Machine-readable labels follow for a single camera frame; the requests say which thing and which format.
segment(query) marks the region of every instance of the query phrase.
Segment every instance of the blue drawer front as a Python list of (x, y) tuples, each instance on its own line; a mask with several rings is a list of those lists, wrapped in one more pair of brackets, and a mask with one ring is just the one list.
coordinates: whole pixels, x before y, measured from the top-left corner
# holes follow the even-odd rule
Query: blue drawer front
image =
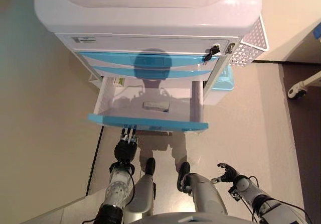
[(169, 71), (169, 70), (144, 70), (133, 68), (113, 68), (113, 67), (99, 67), (93, 66), (94, 69), (109, 72), (117, 75), (128, 77), (137, 77), (144, 79), (166, 79), (166, 78), (181, 78), (181, 77), (194, 77), (210, 73), (210, 71)]
[(85, 57), (90, 57), (103, 62), (135, 66), (140, 68), (168, 68), (190, 66), (203, 63), (203, 56), (187, 55), (157, 55), (133, 53), (108, 53), (108, 52), (79, 52)]
[(88, 119), (101, 125), (136, 128), (150, 131), (198, 131), (208, 129), (208, 123), (139, 119), (90, 114)]

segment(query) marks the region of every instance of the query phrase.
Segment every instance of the floor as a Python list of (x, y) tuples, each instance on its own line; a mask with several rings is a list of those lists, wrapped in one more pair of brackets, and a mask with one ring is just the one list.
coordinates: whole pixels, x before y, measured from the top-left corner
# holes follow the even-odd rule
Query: floor
[[(140, 133), (133, 161), (134, 179), (137, 181), (140, 167), (153, 156), (157, 184), (154, 214), (194, 211), (192, 199), (176, 189), (178, 167), (186, 160), (191, 164), (191, 171), (207, 178), (222, 175), (217, 163), (228, 163), (242, 174), (257, 176), (260, 187), (273, 197), (303, 207), (290, 116), (281, 81), (282, 69), (277, 64), (256, 63), (233, 67), (233, 71), (234, 90), (217, 105), (204, 108), (204, 121), (210, 126), (208, 130), (170, 136)], [(81, 223), (94, 218), (104, 199), (108, 168), (115, 161), (113, 149), (120, 131), (119, 128), (104, 129), (89, 196), (26, 223), (43, 223), (44, 220), (46, 223)], [(218, 184), (217, 188), (229, 215), (250, 219), (246, 207), (229, 196), (229, 184)]]
[[(318, 71), (321, 65), (283, 65), (285, 88), (290, 89)], [(321, 223), (321, 88), (310, 87), (305, 97), (289, 100), (288, 106), (304, 207), (313, 223)]]

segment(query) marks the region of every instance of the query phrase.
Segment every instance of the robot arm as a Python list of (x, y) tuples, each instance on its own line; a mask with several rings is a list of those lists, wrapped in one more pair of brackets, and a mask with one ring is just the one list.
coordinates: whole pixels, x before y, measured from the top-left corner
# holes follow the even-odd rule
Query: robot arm
[(232, 182), (229, 193), (236, 200), (244, 199), (253, 212), (264, 224), (307, 224), (304, 217), (294, 209), (270, 197), (257, 187), (248, 177), (239, 174), (233, 167), (220, 163), (219, 167), (225, 168), (225, 173), (211, 180), (213, 184), (219, 182)]

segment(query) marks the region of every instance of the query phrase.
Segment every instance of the keyhole lock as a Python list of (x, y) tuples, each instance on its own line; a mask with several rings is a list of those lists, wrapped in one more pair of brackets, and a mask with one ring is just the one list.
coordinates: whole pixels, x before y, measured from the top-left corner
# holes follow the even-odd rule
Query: keyhole lock
[(213, 57), (213, 55), (217, 54), (221, 52), (220, 48), (218, 45), (214, 45), (211, 49), (210, 49), (210, 53), (207, 54), (204, 58), (204, 62), (210, 61)]

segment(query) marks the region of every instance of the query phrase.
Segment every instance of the wall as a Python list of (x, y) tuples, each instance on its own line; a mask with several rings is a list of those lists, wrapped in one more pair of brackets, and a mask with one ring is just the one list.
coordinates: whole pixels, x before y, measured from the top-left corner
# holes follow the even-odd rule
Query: wall
[(321, 0), (263, 0), (270, 51), (258, 60), (321, 63), (311, 31), (321, 22)]
[(1, 0), (0, 216), (20, 223), (82, 198), (100, 127), (98, 89), (38, 21), (33, 0)]

